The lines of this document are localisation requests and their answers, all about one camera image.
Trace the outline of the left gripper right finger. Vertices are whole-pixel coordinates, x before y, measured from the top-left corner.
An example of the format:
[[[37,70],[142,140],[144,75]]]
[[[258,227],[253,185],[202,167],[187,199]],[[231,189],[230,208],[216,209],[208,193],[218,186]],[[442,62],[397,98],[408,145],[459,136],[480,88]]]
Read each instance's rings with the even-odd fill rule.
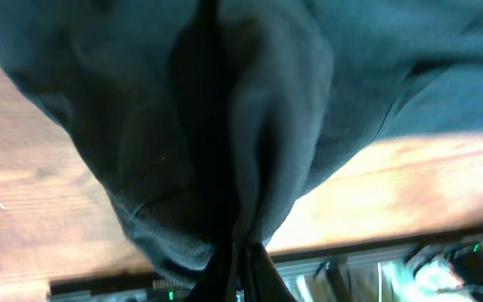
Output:
[[[238,279],[245,302],[296,302],[261,243],[238,251]]]

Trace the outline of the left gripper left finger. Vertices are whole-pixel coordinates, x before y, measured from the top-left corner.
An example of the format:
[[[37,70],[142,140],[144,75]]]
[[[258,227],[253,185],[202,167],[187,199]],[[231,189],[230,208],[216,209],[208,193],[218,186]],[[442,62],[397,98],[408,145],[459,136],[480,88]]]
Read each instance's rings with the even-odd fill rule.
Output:
[[[206,269],[205,277],[190,291],[185,302],[237,302],[238,248],[217,248]]]

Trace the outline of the black t-shirt white letters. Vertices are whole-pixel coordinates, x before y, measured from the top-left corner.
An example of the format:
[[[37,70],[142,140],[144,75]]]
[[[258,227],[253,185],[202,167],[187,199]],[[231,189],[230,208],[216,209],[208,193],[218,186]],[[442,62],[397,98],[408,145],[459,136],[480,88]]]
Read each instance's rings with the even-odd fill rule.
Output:
[[[0,1],[0,67],[194,285],[370,143],[483,132],[483,1]]]

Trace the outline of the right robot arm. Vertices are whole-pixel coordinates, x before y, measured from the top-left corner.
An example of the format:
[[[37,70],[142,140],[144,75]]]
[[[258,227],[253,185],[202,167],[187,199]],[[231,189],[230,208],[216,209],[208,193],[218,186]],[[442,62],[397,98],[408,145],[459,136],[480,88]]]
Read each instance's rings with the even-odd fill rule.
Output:
[[[409,256],[404,268],[426,298],[483,301],[483,242],[427,246]]]

